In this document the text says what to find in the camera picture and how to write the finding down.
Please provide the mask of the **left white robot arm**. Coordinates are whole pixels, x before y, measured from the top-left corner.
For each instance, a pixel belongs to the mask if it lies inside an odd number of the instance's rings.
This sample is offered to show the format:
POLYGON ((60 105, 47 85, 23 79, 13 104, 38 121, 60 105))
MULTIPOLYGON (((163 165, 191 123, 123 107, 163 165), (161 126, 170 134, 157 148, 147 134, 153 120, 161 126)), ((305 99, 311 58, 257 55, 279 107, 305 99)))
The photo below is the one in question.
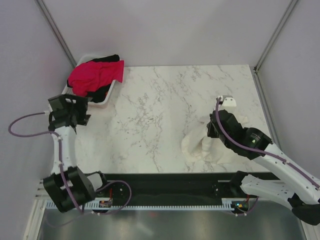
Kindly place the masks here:
POLYGON ((77 126, 86 126, 90 115, 88 98, 72 94, 60 94, 48 100, 49 126, 54 143, 53 167, 43 186, 61 213, 79 209, 93 201, 96 194, 106 196, 110 185, 102 173, 83 173, 77 163, 75 140, 77 126))

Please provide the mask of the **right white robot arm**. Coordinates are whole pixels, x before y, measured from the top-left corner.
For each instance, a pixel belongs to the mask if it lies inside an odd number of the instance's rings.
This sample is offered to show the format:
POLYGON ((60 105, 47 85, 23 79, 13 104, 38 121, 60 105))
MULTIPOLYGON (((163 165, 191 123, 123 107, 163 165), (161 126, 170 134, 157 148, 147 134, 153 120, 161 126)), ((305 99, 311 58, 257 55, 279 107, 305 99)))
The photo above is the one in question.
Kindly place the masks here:
POLYGON ((272 183, 237 171, 229 184, 233 196, 246 194, 268 199, 287 207, 301 221, 319 225, 319 179, 294 163, 270 137, 257 128, 242 127, 226 110, 213 111, 207 129, 209 138, 220 139, 226 148, 263 166, 282 181, 282 184, 272 183))

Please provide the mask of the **white t-shirt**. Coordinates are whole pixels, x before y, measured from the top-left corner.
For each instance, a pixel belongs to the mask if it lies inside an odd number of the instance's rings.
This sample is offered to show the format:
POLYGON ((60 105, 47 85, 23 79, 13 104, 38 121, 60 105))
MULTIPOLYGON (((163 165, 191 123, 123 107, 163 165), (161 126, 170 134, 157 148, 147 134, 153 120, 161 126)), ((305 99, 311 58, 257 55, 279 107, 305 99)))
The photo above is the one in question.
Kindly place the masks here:
POLYGON ((190 132, 181 142, 181 151, 188 163, 200 161, 210 162, 216 165, 243 164, 247 158, 234 153, 226 148, 219 138, 207 136, 207 124, 210 121, 208 115, 202 116, 190 132))

